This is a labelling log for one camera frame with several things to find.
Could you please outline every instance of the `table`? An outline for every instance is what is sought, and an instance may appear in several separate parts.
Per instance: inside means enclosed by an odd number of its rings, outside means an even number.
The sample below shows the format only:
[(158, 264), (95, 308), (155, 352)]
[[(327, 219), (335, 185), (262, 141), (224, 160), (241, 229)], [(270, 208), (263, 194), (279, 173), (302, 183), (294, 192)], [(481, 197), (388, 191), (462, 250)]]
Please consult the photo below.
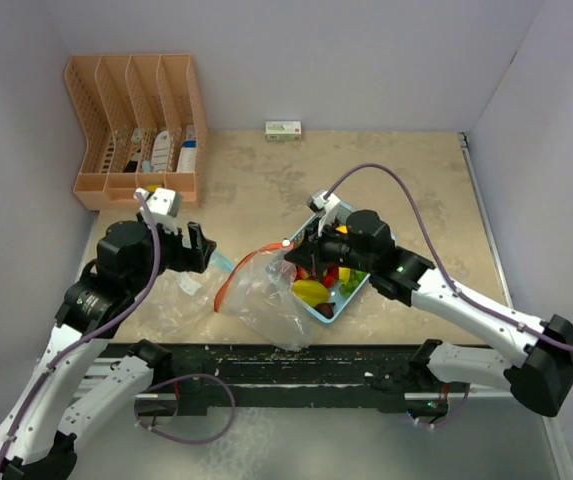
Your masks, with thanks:
[[(201, 223), (204, 234), (233, 261), (295, 232), (310, 216), (311, 193), (329, 187), (343, 172), (363, 162), (382, 163), (408, 185), (428, 231), (454, 278), (503, 301), (471, 178), (456, 133), (310, 131), (300, 143), (275, 144), (259, 131), (213, 131), (202, 175), (202, 204), (181, 212), (178, 225)], [(405, 196), (377, 170), (353, 175), (336, 192), (355, 208), (377, 211), (398, 244), (430, 258)], [(91, 232), (85, 259), (94, 256), (106, 228), (133, 214), (102, 211)], [(142, 309), (114, 338), (169, 343), (267, 343), (240, 319), (211, 312), (198, 322), (160, 325)], [(314, 325), (318, 344), (421, 344), (427, 338), (480, 343), (443, 319), (368, 289), (332, 325)]]

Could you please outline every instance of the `wooden tabletop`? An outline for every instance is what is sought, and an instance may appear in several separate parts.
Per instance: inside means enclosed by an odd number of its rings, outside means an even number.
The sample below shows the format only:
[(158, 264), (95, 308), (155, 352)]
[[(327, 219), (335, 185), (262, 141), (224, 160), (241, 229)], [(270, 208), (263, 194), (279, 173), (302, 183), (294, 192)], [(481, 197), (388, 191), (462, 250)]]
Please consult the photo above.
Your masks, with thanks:
[[(208, 152), (201, 206), (180, 212), (178, 225), (185, 226), (188, 220), (201, 223), (204, 234), (233, 262), (262, 245), (290, 237), (310, 216), (305, 203), (313, 192), (328, 188), (359, 163), (377, 162), (392, 168), (408, 185), (451, 275), (503, 302), (457, 134), (310, 131), (301, 143), (274, 144), (259, 131), (213, 131)], [(377, 211), (399, 245), (430, 258), (408, 201), (393, 179), (364, 170), (336, 193), (354, 208)], [(94, 257), (94, 246), (110, 224), (132, 218), (132, 213), (101, 212), (86, 260)], [(213, 270), (204, 277), (201, 290), (212, 295), (223, 278)], [(239, 318), (212, 312), (210, 298), (204, 307), (182, 304), (177, 288), (168, 278), (162, 281), (147, 304), (122, 324), (114, 341), (272, 343)], [(370, 286), (332, 325), (304, 321), (313, 343), (418, 344), (427, 338), (480, 343), (445, 320), (386, 301)]]

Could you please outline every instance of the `wall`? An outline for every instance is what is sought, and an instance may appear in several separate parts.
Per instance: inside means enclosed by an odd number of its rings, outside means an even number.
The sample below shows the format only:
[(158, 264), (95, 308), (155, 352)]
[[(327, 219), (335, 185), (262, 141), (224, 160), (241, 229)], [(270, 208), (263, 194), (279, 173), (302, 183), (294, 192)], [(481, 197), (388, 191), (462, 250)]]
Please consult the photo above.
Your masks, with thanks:
[[(573, 2), (543, 7), (471, 143), (515, 304), (573, 321)], [(573, 390), (561, 419), (573, 454)]]
[(214, 128), (468, 130), (543, 0), (49, 0), (69, 49), (192, 52)]
[(42, 0), (0, 0), (0, 419), (43, 351), (90, 226), (71, 193), (84, 142), (67, 57)]

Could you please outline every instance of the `yellow object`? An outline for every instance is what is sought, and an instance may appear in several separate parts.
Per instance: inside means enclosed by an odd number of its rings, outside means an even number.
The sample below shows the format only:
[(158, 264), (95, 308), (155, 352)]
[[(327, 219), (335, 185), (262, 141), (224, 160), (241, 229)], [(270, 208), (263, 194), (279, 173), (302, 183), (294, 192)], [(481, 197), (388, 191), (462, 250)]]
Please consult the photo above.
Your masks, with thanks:
[(339, 267), (339, 283), (346, 285), (350, 281), (350, 268)]
[(157, 190), (158, 188), (162, 188), (162, 187), (163, 187), (163, 185), (161, 183), (153, 183), (151, 185), (146, 185), (144, 188), (151, 193), (155, 193), (155, 190)]
[(297, 280), (293, 283), (293, 293), (311, 307), (326, 303), (330, 298), (328, 289), (316, 280)]

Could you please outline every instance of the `gray floor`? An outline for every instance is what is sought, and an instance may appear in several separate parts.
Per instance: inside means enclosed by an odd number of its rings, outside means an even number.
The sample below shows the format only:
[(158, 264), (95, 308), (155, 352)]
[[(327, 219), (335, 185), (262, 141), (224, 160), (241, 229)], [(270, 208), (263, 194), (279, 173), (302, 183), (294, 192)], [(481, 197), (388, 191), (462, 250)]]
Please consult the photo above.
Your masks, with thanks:
[[(370, 410), (241, 409), (206, 446), (134, 428), (120, 411), (81, 452), (73, 479), (557, 479), (542, 419), (510, 398), (472, 399), (452, 424), (428, 431)], [(228, 409), (175, 418), (165, 429), (214, 433)]]

